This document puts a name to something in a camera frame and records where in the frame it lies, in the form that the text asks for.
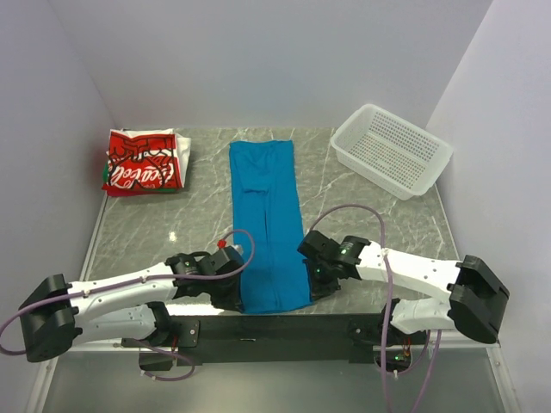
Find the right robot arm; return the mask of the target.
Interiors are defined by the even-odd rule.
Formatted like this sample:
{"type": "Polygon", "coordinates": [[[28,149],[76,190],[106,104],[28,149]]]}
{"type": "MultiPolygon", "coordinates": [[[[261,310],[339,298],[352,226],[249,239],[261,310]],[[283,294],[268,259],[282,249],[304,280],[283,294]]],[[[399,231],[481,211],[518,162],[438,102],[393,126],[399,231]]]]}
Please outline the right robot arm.
{"type": "Polygon", "coordinates": [[[333,294],[345,279],[388,281],[422,298],[396,299],[378,322],[382,340],[396,343],[424,330],[455,330],[470,340],[494,344],[510,292],[479,257],[437,260],[384,249],[366,238],[337,242],[309,231],[298,247],[304,257],[313,299],[333,294]]]}

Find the blue t shirt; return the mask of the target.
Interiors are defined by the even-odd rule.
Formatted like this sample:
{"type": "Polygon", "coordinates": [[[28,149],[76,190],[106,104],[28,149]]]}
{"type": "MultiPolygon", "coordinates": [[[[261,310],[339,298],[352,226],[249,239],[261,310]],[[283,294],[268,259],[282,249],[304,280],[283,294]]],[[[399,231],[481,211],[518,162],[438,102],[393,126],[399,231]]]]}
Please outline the blue t shirt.
{"type": "Polygon", "coordinates": [[[234,235],[250,265],[241,274],[246,314],[294,311],[312,303],[306,266],[297,248],[304,237],[290,140],[230,144],[234,235]]]}

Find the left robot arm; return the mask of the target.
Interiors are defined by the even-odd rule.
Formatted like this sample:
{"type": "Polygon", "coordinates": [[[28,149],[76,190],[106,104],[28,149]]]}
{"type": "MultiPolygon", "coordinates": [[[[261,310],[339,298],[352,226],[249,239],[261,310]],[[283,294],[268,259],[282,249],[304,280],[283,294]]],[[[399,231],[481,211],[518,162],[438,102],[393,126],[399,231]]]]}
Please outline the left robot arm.
{"type": "Polygon", "coordinates": [[[47,361],[72,346],[111,338],[144,340],[152,346],[175,334],[166,302],[206,294],[212,306],[242,311],[242,249],[230,245],[213,254],[180,253],[131,274],[68,282],[44,279],[22,303],[20,316],[29,362],[47,361]]]}

